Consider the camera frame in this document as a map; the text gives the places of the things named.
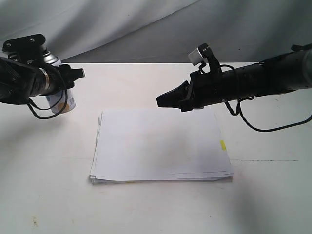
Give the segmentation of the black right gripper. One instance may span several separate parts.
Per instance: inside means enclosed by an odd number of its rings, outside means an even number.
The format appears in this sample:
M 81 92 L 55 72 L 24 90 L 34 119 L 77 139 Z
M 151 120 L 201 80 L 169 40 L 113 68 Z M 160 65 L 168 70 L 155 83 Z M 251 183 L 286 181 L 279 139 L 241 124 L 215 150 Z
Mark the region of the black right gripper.
M 225 102 L 225 97 L 218 87 L 218 80 L 200 71 L 192 72 L 190 77 L 190 82 L 185 81 L 178 87 L 158 96 L 156 98 L 158 107 L 180 107 L 181 112 L 187 112 Z

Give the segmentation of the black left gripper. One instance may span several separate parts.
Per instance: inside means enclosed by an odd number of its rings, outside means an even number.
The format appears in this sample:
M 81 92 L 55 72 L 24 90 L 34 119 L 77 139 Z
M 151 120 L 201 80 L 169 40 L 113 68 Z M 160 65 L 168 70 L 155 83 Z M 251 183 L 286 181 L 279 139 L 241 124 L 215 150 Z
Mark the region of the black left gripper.
M 82 68 L 71 68 L 68 64 L 55 67 L 48 63 L 36 62 L 36 66 L 42 73 L 39 76 L 39 86 L 36 88 L 37 95 L 48 95 L 60 89 L 71 89 L 76 80 L 85 77 Z

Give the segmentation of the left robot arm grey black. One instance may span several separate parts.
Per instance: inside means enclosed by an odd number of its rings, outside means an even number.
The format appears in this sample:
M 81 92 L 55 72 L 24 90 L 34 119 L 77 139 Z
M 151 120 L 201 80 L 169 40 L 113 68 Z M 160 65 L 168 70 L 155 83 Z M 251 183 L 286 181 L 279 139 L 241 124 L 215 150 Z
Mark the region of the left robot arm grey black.
M 47 96 L 60 90 L 71 89 L 74 82 L 85 77 L 82 68 L 68 64 L 58 67 L 43 61 L 24 64 L 0 58 L 0 101 L 12 105 L 25 105 L 30 97 Z

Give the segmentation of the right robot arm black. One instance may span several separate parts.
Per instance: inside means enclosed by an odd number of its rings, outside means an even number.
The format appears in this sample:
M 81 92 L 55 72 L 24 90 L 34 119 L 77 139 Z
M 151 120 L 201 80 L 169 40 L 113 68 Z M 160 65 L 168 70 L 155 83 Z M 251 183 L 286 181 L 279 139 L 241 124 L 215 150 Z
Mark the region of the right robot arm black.
M 312 86 L 312 46 L 292 45 L 284 53 L 251 65 L 222 71 L 206 43 L 189 54 L 197 71 L 190 81 L 156 98 L 158 107 L 183 112 L 236 99 L 262 97 L 308 89 Z

